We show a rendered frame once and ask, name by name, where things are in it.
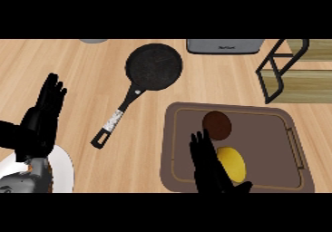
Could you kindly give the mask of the brown tray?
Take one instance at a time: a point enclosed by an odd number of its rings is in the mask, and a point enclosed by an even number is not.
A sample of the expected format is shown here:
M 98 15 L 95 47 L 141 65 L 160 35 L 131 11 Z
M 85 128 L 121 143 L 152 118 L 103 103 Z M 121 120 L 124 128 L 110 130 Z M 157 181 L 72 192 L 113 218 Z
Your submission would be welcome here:
M 211 111 L 231 122 L 215 148 L 237 150 L 253 193 L 311 193 L 314 185 L 301 148 L 296 127 L 286 111 L 277 108 L 174 102 L 165 110 L 160 180 L 168 190 L 194 192 L 194 165 L 190 156 L 191 135 L 202 130 Z

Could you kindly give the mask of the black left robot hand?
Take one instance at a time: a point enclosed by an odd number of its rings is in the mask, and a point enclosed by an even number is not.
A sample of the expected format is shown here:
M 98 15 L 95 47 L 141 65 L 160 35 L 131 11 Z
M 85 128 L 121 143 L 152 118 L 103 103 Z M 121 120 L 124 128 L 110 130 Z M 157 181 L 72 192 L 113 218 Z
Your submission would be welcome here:
M 66 88 L 54 73 L 42 83 L 35 106 L 22 117 L 19 125 L 0 121 L 0 147 L 14 150 L 16 161 L 45 158 L 53 150 L 57 118 L 63 107 Z

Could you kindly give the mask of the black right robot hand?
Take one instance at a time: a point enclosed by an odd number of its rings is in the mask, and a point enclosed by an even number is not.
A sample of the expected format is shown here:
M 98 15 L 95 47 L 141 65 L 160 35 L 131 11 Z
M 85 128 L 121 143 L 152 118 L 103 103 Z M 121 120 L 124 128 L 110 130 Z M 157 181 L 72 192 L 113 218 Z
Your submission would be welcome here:
M 217 158 L 208 130 L 199 131 L 191 135 L 188 147 L 194 164 L 194 185 L 197 192 L 202 194 L 249 193 L 252 188 L 249 181 L 237 186 L 231 183 L 222 164 Z

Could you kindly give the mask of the black-framed wooden tiered shelf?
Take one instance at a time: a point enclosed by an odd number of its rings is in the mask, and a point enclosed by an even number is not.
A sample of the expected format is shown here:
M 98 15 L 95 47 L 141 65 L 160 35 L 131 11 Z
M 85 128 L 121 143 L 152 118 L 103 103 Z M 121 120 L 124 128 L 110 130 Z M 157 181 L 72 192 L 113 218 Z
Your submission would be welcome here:
M 332 103 L 332 69 L 293 69 L 296 63 L 332 62 L 332 39 L 280 39 L 261 62 L 265 103 Z

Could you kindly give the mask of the white plate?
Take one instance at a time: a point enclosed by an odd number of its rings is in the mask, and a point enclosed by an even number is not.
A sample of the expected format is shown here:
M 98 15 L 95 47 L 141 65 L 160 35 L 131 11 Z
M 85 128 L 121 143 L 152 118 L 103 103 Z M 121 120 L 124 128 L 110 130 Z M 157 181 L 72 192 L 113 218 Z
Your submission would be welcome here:
M 50 169 L 51 169 L 51 192 L 70 193 L 73 190 L 73 165 L 72 159 L 66 151 L 57 146 L 53 146 L 48 155 Z M 16 161 L 16 154 L 10 155 L 0 162 L 0 178 L 16 172 L 28 170 L 28 166 Z

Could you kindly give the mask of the black frying pan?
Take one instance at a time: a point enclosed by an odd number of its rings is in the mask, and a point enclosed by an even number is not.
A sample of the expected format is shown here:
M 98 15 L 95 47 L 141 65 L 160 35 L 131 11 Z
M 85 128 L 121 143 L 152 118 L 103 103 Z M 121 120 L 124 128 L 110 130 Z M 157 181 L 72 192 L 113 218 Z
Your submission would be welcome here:
M 144 91 L 160 91 L 180 78 L 180 54 L 171 46 L 162 43 L 144 44 L 131 52 L 124 69 L 131 84 L 122 104 L 91 140 L 97 149 L 101 149 L 106 144 L 129 103 Z

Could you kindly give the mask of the yellow lemon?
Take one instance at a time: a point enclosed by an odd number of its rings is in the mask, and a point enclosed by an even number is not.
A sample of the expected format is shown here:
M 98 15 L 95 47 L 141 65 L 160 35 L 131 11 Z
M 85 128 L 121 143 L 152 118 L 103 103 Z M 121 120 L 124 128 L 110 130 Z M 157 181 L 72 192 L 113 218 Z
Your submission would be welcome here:
M 217 157 L 227 177 L 236 182 L 240 183 L 246 177 L 246 165 L 237 150 L 231 147 L 221 147 L 217 149 Z

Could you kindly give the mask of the grey appliance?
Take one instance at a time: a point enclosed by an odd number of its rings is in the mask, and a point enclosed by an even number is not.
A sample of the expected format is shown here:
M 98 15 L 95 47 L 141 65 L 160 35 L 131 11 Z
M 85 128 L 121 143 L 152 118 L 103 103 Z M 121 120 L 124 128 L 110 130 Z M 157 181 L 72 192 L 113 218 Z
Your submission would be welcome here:
M 187 39 L 186 48 L 194 54 L 255 54 L 262 39 Z

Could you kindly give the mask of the brown round fruit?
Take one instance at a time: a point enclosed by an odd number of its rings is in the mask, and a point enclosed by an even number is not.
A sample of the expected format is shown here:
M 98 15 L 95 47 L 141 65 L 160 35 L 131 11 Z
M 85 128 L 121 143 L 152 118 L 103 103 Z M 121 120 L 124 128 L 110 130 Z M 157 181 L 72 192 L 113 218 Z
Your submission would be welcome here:
M 231 122 L 225 114 L 219 111 L 208 112 L 202 120 L 202 128 L 208 131 L 212 140 L 224 140 L 231 132 Z

